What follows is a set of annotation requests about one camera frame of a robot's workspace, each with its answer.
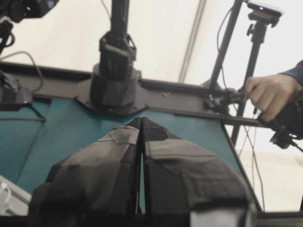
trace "teal surface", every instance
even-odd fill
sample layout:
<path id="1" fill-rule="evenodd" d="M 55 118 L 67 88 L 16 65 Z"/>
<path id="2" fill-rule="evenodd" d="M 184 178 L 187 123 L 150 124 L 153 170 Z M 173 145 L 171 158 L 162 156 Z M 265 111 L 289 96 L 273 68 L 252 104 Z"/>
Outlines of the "teal surface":
<path id="1" fill-rule="evenodd" d="M 135 117 L 150 118 L 172 133 L 218 154 L 240 170 L 216 120 L 149 110 L 126 118 L 95 116 L 76 101 L 63 99 L 54 99 L 50 104 L 35 103 L 35 107 L 46 116 L 46 123 L 0 121 L 0 175 L 29 193 L 45 181 L 54 163 Z M 0 112 L 0 118 L 8 116 L 37 118 L 26 108 L 19 112 Z"/>

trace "finger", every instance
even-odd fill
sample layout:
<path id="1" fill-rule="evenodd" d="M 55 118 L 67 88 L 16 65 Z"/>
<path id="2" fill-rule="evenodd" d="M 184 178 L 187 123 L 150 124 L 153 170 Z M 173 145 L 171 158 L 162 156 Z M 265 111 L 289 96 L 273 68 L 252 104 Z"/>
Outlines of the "finger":
<path id="1" fill-rule="evenodd" d="M 257 86 L 260 83 L 260 81 L 261 78 L 258 77 L 254 77 L 254 78 L 250 77 L 247 79 L 245 83 L 245 92 L 248 96 L 251 94 L 255 86 Z"/>
<path id="2" fill-rule="evenodd" d="M 271 102 L 274 100 L 276 96 L 276 91 L 274 89 L 266 89 L 261 98 L 258 100 L 257 107 L 262 111 L 265 112 Z"/>
<path id="3" fill-rule="evenodd" d="M 262 97 L 262 95 L 265 93 L 267 88 L 267 85 L 265 83 L 260 83 L 251 93 L 249 96 L 251 102 L 256 106 L 259 101 L 259 99 Z"/>
<path id="4" fill-rule="evenodd" d="M 290 96 L 284 93 L 278 93 L 270 103 L 268 109 L 264 112 L 262 119 L 266 122 L 272 121 L 287 105 Z"/>

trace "white object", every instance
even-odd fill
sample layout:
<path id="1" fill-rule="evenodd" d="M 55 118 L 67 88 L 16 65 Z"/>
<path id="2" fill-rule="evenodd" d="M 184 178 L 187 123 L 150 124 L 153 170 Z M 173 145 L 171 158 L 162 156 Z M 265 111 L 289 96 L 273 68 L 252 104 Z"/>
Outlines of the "white object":
<path id="1" fill-rule="evenodd" d="M 0 175 L 0 216 L 26 216 L 31 195 Z"/>

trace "camera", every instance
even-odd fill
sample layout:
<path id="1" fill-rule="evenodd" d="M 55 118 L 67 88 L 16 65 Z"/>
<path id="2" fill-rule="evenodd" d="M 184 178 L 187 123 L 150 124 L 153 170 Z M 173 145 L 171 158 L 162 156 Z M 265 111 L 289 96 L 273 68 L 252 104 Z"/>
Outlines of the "camera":
<path id="1" fill-rule="evenodd" d="M 271 6 L 256 0 L 248 0 L 247 6 L 248 8 L 253 9 L 255 11 L 263 12 L 275 17 L 281 17 L 284 14 L 284 12 L 278 7 Z"/>

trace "human hand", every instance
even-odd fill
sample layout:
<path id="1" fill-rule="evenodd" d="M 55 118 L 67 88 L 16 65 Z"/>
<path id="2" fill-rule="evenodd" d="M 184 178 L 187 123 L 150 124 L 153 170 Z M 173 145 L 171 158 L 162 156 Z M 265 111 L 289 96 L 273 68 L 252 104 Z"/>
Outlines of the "human hand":
<path id="1" fill-rule="evenodd" d="M 300 90 L 299 82 L 285 74 L 248 78 L 245 83 L 248 98 L 263 112 L 262 119 L 267 122 L 272 121 Z"/>

